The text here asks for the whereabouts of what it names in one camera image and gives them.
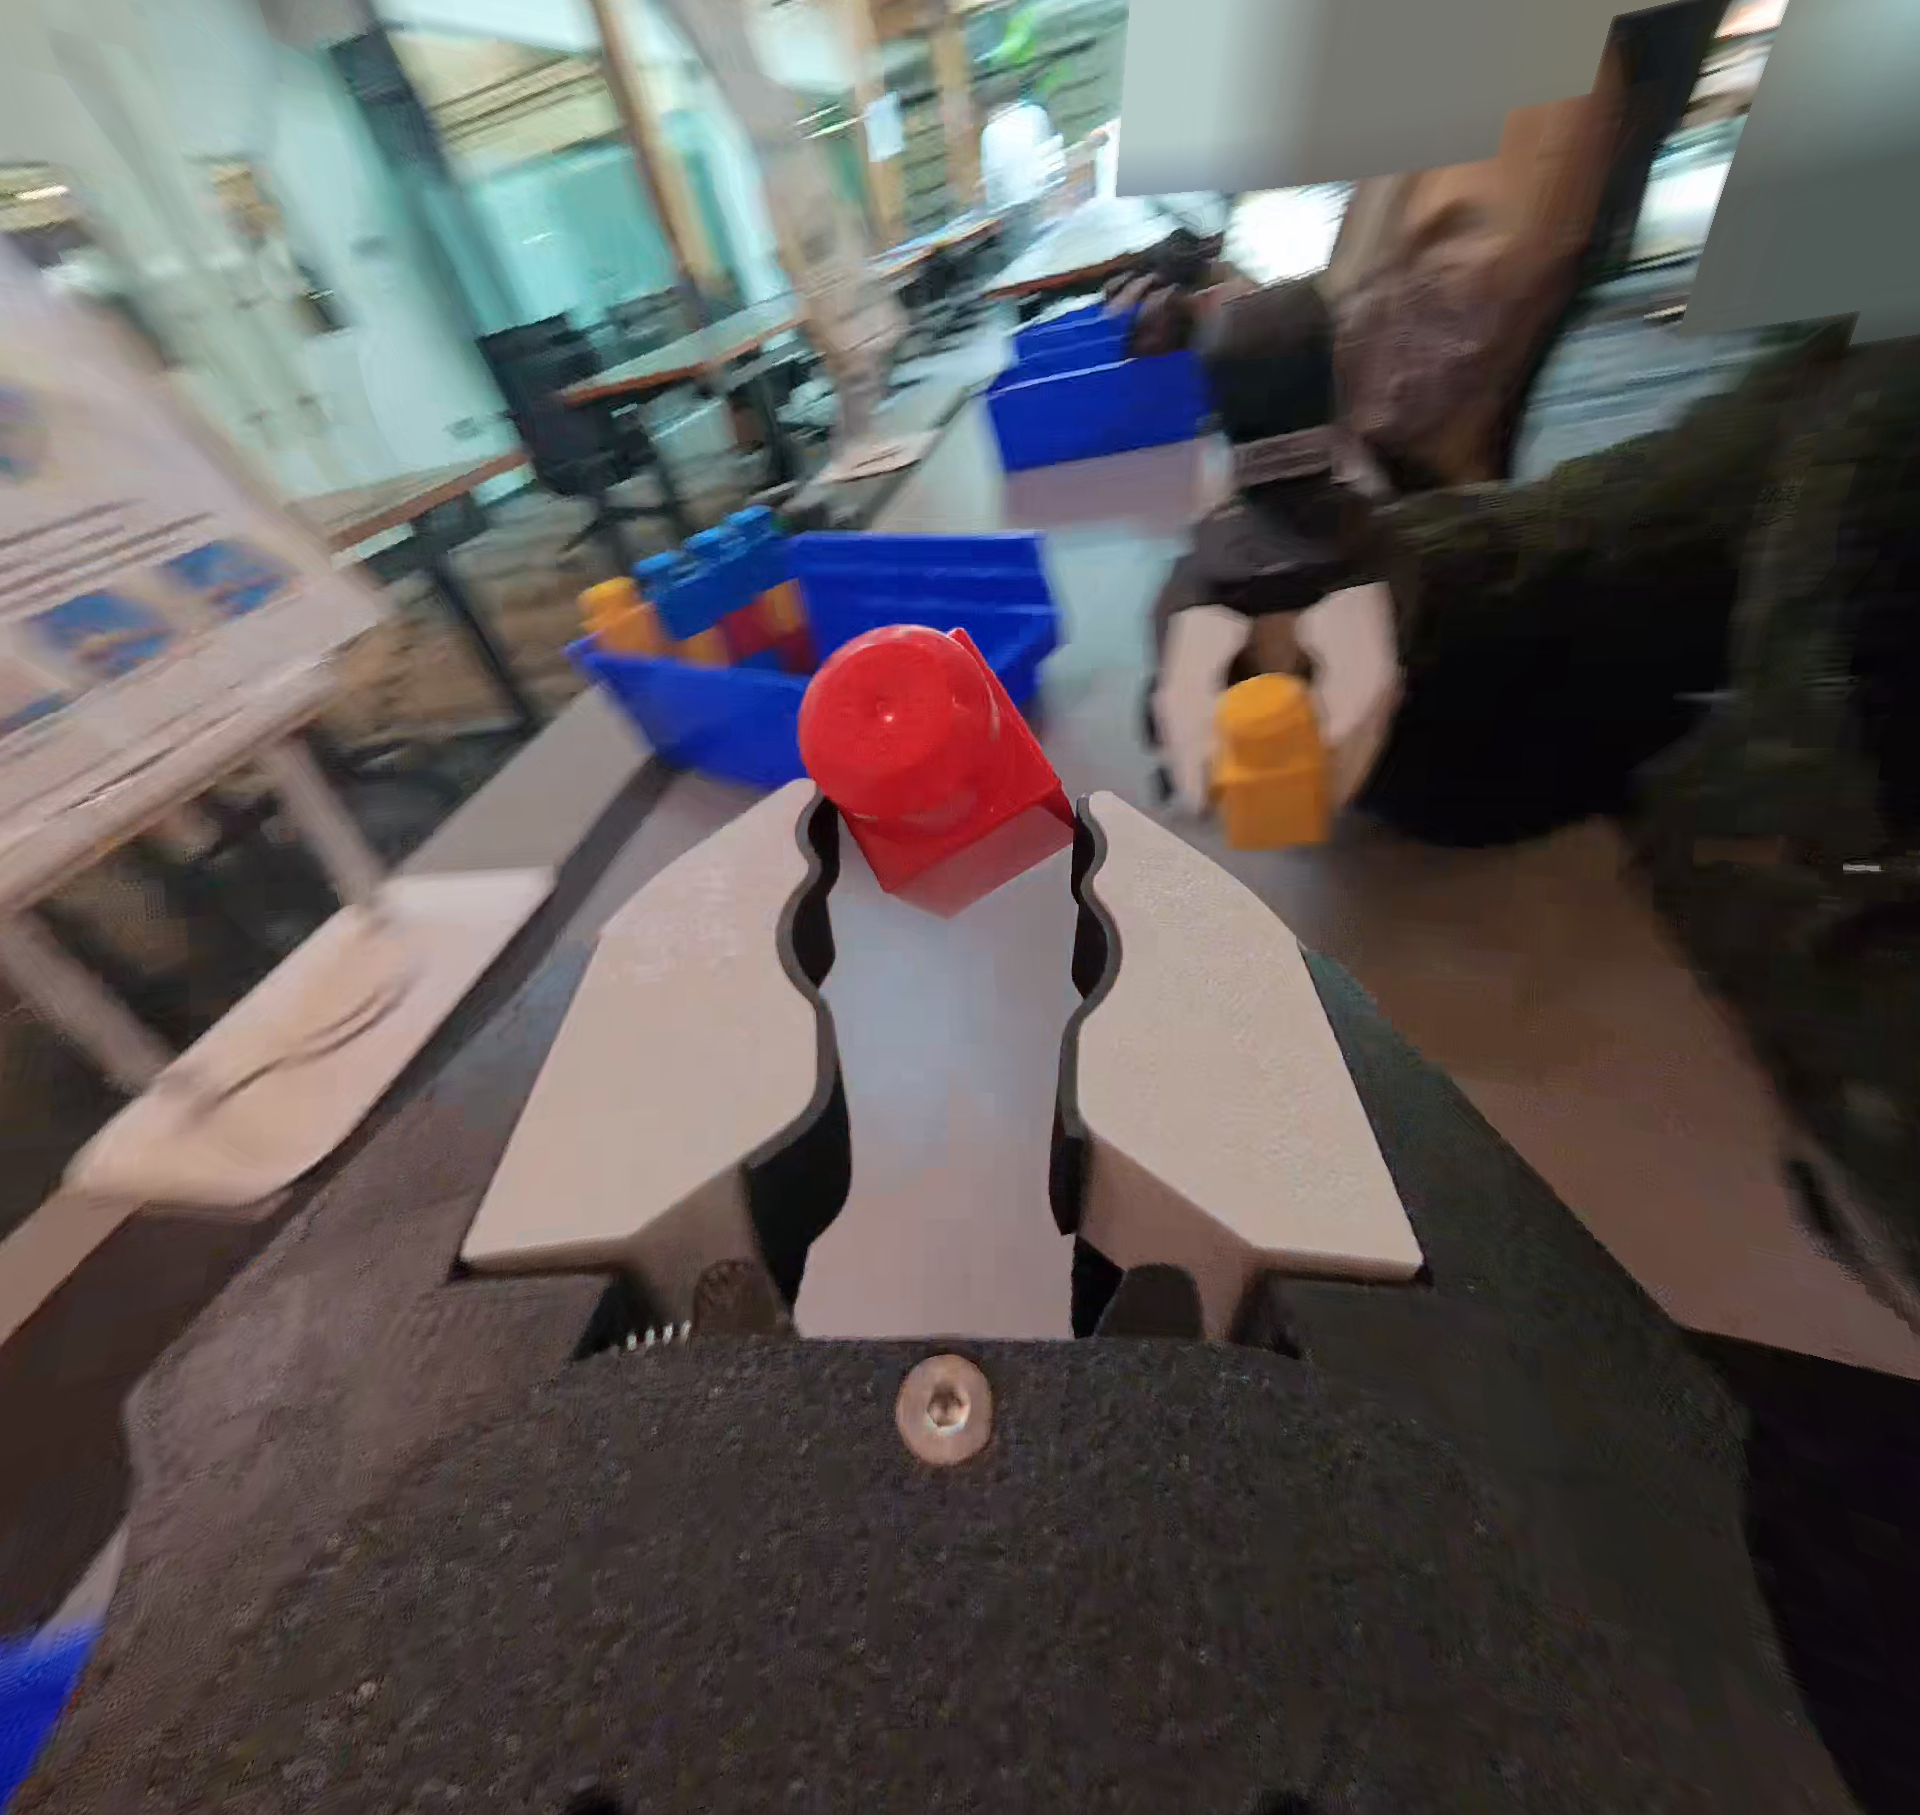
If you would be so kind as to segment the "green fleece jacket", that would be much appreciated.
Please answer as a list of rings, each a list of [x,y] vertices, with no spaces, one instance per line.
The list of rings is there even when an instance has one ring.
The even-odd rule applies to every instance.
[[[1848,353],[1782,438],[1726,676],[1655,767],[1644,872],[1837,1225],[1915,1275],[1915,340]]]

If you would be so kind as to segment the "yellow mega block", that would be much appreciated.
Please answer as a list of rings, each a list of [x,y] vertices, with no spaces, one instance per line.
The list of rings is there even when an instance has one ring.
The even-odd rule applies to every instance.
[[[1212,804],[1235,851],[1326,843],[1334,807],[1308,682],[1266,673],[1219,695],[1212,723]]]

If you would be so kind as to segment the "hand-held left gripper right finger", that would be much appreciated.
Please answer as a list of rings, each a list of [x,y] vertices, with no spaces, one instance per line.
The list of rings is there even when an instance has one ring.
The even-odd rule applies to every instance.
[[[1293,930],[1113,793],[1075,808],[1050,1211],[1119,1269],[1410,1284],[1424,1253]]]

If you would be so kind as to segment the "blue plastic bin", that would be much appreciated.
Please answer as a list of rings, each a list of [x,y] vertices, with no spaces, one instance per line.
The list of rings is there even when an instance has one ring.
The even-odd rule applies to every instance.
[[[1022,323],[1013,337],[1016,368],[1098,368],[1129,357],[1141,302],[1090,299]]]
[[[1062,639],[1037,534],[786,537],[818,663],[873,627],[960,627],[1021,709],[1037,703],[1044,665]],[[566,653],[672,770],[756,790],[803,775],[798,719],[810,676],[683,666],[608,655],[582,638]]]
[[[983,394],[1010,475],[1192,440],[1212,415],[1205,365],[1187,348],[1098,363],[1016,361]]]

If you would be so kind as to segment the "printed instruction sheet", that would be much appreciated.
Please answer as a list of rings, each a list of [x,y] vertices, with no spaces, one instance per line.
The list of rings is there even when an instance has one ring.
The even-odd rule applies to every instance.
[[[11,242],[3,905],[14,915],[313,719],[385,618]]]

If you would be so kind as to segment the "patterned brown scarf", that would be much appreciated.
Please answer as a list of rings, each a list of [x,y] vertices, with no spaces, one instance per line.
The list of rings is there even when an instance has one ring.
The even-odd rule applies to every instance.
[[[1585,93],[1515,108],[1489,157],[1357,182],[1320,291],[1338,422],[1402,492],[1503,475],[1624,145],[1613,50]]]

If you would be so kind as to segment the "pile of mega blocks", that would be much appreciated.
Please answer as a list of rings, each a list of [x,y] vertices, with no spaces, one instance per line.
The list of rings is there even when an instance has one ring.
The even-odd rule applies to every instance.
[[[608,655],[791,676],[818,665],[793,546],[765,506],[594,584],[578,612],[582,639]]]

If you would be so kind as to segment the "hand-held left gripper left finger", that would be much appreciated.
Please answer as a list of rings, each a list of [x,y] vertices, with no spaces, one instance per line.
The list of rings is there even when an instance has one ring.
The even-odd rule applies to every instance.
[[[621,1274],[690,1312],[719,1264],[798,1307],[846,1205],[822,987],[838,818],[808,779],[672,862],[607,921],[460,1247],[472,1274]]]

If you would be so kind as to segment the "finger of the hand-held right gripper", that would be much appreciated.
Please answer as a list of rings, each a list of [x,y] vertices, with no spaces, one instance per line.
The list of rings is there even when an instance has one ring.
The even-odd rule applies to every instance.
[[[1252,629],[1251,616],[1219,604],[1187,606],[1168,620],[1150,696],[1168,804],[1212,802],[1216,704]]]
[[[1396,604],[1384,584],[1359,584],[1303,612],[1303,666],[1326,759],[1331,804],[1364,790],[1402,703]]]

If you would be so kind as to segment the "red mega block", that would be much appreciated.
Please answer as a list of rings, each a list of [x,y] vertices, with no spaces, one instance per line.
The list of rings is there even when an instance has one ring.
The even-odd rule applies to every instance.
[[[812,676],[798,746],[876,885],[930,915],[971,909],[1073,843],[1062,778],[960,627],[851,638]]]

